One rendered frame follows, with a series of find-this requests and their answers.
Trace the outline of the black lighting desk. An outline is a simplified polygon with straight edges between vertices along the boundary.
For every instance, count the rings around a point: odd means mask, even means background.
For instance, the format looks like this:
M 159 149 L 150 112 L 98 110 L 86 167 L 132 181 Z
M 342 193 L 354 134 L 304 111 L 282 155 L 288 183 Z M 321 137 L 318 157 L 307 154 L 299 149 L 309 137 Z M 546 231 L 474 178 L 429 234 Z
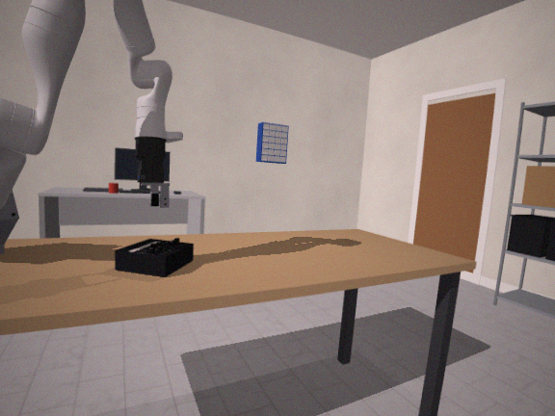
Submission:
M 115 250 L 115 270 L 166 277 L 193 261 L 194 244 L 147 239 Z

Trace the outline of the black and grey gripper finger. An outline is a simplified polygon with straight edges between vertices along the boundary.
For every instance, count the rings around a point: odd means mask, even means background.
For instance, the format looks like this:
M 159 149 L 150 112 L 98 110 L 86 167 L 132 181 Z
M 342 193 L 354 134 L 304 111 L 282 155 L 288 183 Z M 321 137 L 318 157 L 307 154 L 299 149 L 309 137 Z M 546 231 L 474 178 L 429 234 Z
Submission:
M 141 186 L 150 186 L 150 206 L 159 206 L 159 186 L 151 186 L 151 183 L 141 183 Z
M 169 207 L 169 185 L 170 183 L 151 183 L 151 186 L 160 186 L 160 208 Z

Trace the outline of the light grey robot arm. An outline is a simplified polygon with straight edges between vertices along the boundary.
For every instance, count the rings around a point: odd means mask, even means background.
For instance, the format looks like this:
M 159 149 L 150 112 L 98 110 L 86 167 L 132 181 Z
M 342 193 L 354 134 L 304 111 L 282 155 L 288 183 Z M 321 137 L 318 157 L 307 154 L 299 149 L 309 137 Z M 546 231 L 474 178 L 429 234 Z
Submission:
M 114 0 L 114 14 L 132 83 L 139 89 L 153 89 L 138 98 L 137 118 L 165 121 L 172 69 L 162 60 L 143 61 L 155 50 L 143 0 Z M 36 80 L 38 106 L 34 110 L 0 98 L 0 209 L 26 163 L 26 154 L 40 154 L 47 142 L 85 20 L 85 0 L 32 0 L 22 38 Z

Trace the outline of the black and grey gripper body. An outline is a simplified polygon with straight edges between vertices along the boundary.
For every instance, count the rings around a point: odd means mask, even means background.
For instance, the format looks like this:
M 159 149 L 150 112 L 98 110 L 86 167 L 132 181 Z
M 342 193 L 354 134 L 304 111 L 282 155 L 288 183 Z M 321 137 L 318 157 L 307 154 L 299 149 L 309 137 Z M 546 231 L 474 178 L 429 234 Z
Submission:
M 182 132 L 166 131 L 165 121 L 155 117 L 138 117 L 136 122 L 138 182 L 164 183 L 163 159 L 166 143 L 183 140 Z

